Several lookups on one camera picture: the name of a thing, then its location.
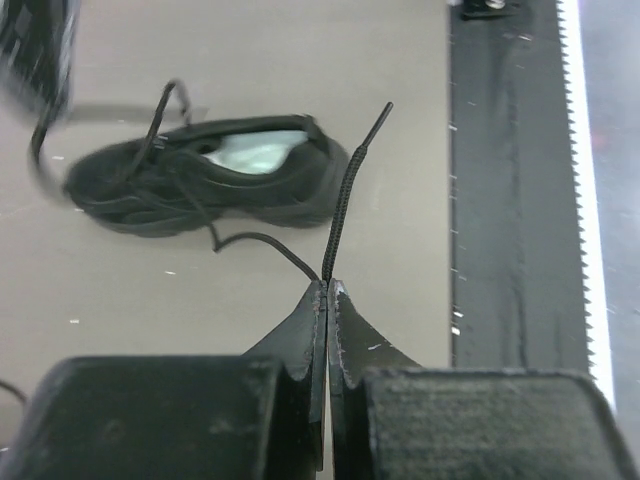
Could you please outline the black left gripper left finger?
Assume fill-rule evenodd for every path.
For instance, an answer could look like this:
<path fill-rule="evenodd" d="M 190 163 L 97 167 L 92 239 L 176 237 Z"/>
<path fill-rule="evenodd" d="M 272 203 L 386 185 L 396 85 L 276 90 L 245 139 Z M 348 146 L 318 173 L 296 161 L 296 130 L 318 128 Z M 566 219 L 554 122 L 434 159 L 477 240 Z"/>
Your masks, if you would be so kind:
<path fill-rule="evenodd" d="M 324 463 L 327 288 L 240 355 L 93 356 L 39 383 L 5 479 L 312 479 Z"/>

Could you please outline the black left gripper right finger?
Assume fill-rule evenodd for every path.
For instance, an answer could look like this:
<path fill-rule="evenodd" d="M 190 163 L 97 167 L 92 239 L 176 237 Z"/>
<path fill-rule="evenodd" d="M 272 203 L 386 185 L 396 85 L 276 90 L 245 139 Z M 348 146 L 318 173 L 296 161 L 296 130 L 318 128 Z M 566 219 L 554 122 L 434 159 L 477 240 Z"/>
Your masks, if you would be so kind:
<path fill-rule="evenodd" d="M 338 479 L 635 479 L 604 396 L 569 371 L 426 369 L 327 289 Z"/>

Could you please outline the black shoe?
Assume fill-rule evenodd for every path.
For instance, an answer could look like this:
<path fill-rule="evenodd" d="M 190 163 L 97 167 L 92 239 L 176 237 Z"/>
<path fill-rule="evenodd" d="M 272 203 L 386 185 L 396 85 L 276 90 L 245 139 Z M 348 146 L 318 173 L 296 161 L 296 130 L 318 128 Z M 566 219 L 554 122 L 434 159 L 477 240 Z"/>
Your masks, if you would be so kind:
<path fill-rule="evenodd" d="M 221 154 L 240 139 L 266 144 L 292 135 L 269 173 L 241 173 Z M 310 116 L 206 121 L 157 136 L 141 164 L 142 139 L 94 151 L 70 170 L 64 190 L 96 222 L 119 233 L 174 236 L 234 212 L 285 228 L 328 222 L 348 153 Z"/>

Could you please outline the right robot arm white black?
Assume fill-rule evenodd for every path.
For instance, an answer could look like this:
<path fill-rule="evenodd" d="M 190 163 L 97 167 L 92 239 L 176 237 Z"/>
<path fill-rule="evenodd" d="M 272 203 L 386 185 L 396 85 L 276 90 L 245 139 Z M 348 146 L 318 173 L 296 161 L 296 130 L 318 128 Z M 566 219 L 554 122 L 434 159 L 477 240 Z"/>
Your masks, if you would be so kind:
<path fill-rule="evenodd" d="M 80 3 L 6 0 L 1 3 L 1 88 L 24 114 L 65 114 Z"/>

